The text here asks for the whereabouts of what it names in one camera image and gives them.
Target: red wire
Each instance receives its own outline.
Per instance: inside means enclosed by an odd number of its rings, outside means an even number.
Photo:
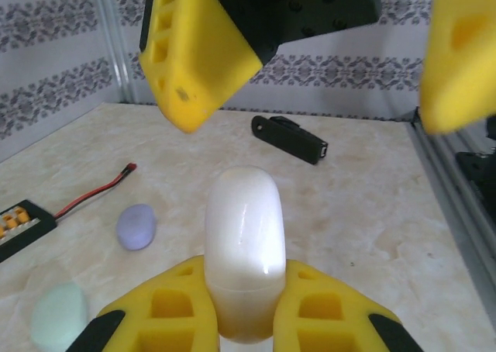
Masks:
[[[119,182],[121,182],[129,173],[132,171],[136,170],[136,164],[128,164],[124,170],[121,171],[121,173],[112,180],[110,183],[103,185],[99,188],[96,188],[88,193],[85,193],[78,199],[75,199],[73,202],[71,202],[69,205],[65,206],[63,209],[61,209],[57,214],[55,214],[55,219],[59,219],[60,217],[64,216],[67,212],[72,210],[76,205],[80,204],[81,202],[97,195],[98,193],[102,193],[110,188],[115,187]]]

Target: white capsule object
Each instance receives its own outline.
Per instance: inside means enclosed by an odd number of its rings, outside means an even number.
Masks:
[[[215,181],[205,217],[205,283],[219,332],[237,343],[272,336],[284,290],[286,250],[281,199],[258,167],[232,167]]]

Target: marble countertop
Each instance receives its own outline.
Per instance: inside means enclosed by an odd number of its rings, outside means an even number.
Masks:
[[[256,139],[252,117],[220,111],[186,135],[155,107],[102,104],[1,163],[0,206],[29,198],[51,212],[138,164],[115,190],[0,264],[2,351],[35,350],[33,305],[57,283],[79,284],[93,317],[146,279],[202,254],[209,186],[243,164],[262,167],[279,187],[288,258],[391,309],[425,352],[496,350],[405,124],[288,116],[329,142],[327,158],[312,166]],[[145,250],[128,252],[115,223],[136,203],[154,207],[157,235]],[[258,348],[243,350],[270,350]],[[223,344],[228,350],[237,349]]]

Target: patterned wallpaper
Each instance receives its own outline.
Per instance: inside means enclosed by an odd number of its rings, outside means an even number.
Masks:
[[[95,0],[0,0],[0,161],[115,101]]]
[[[153,102],[153,96],[138,61],[144,2],[115,0],[129,41],[128,68],[136,97],[146,103]],[[385,118],[409,113],[417,106],[432,0],[382,4],[377,25],[283,45],[226,107]],[[295,93],[305,99],[295,102]]]

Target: purple soap bar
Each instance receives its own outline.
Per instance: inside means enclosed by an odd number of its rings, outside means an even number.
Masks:
[[[149,205],[134,205],[125,209],[117,222],[117,237],[127,250],[147,247],[155,236],[157,220]]]

